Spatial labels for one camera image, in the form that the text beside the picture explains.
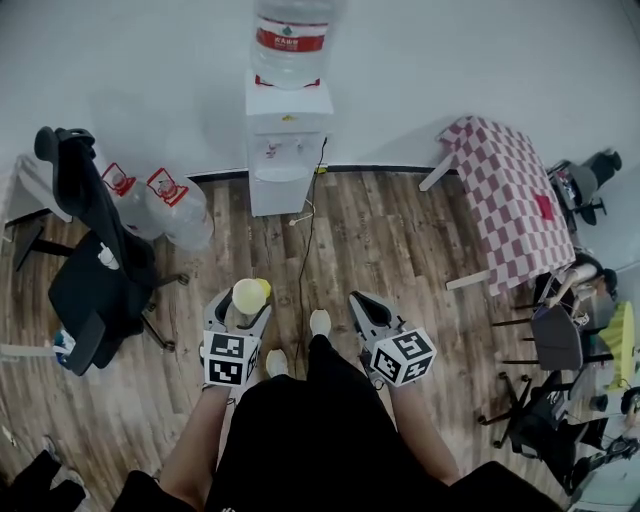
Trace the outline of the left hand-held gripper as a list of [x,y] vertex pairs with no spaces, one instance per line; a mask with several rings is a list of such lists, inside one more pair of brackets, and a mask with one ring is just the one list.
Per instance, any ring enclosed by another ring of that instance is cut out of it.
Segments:
[[[203,384],[228,388],[244,387],[257,368],[261,339],[229,333],[226,315],[232,291],[222,291],[206,306],[206,330],[199,346]],[[265,304],[246,328],[248,333],[264,333],[272,306]]]

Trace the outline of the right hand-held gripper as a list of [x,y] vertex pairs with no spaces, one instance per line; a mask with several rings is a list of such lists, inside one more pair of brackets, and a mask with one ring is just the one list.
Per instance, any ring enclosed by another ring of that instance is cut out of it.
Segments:
[[[348,305],[364,341],[361,363],[376,388],[399,388],[429,373],[437,348],[423,327],[404,322],[394,304],[375,294],[353,291]],[[374,325],[398,327],[385,327],[370,340]]]

